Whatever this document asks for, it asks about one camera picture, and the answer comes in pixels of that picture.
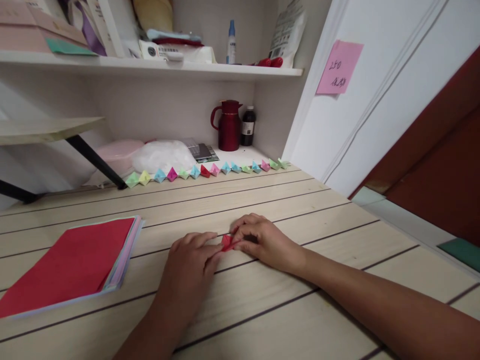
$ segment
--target floor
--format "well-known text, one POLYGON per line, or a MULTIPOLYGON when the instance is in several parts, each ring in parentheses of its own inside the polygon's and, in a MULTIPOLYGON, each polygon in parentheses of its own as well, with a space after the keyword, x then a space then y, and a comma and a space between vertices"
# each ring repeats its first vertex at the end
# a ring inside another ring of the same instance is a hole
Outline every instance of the floor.
POLYGON ((367 187, 362 187, 352 199, 352 202, 382 219, 410 239, 437 253, 452 265, 470 275, 473 275, 480 281, 479 272, 466 266, 461 261, 458 261, 437 247, 440 244, 455 239, 456 236, 442 230, 426 220, 423 220, 421 217, 401 208, 393 202, 388 201, 385 196, 380 195, 367 187))

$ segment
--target cardboard box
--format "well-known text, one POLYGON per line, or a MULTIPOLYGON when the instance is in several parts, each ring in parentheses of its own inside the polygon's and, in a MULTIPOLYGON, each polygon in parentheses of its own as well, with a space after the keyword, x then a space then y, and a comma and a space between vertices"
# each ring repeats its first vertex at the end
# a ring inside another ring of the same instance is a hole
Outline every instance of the cardboard box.
POLYGON ((0 2, 0 50, 51 53, 48 41, 88 49, 80 30, 22 2, 0 2))

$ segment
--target desk surface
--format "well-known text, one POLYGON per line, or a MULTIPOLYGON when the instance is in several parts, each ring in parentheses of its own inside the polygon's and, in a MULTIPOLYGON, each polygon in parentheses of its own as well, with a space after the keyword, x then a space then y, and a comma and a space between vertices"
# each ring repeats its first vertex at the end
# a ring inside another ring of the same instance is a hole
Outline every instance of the desk surface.
MULTIPOLYGON (((0 214, 0 290, 68 228, 140 215, 145 228, 120 290, 25 318, 0 319, 2 359, 111 358, 151 304, 170 245, 187 232, 224 234, 255 212, 291 239, 480 319, 474 279, 292 166, 260 174, 82 189, 0 214)), ((175 359, 369 359, 381 344, 325 293, 239 251, 219 265, 175 359)))
POLYGON ((104 117, 76 117, 32 121, 0 121, 0 146, 49 143, 95 128, 104 117))

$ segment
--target hand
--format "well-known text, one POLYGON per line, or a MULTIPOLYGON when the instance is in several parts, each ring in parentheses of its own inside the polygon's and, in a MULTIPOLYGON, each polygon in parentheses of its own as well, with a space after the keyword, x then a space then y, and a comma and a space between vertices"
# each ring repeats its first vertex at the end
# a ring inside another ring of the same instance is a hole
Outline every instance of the hand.
POLYGON ((252 255, 272 268, 294 274, 305 264, 304 249, 290 240, 265 216, 244 215, 230 227, 234 249, 252 255), (254 236, 258 243, 245 240, 254 236))
POLYGON ((205 245, 216 237, 216 232, 188 233, 168 253, 152 311, 180 332, 194 320, 217 270, 222 245, 205 245))

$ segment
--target red thermos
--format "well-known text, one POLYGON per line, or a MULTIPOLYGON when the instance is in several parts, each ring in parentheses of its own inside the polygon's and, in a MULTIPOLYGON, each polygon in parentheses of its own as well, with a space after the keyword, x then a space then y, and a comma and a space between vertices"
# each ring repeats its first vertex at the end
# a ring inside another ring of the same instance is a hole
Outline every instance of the red thermos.
POLYGON ((210 123, 215 130, 218 130, 218 148, 222 151, 235 151, 240 147, 242 121, 239 108, 242 105, 235 100, 225 100, 221 102, 221 106, 217 106, 211 112, 210 123), (219 109, 221 109, 221 117, 216 127, 214 118, 219 109))

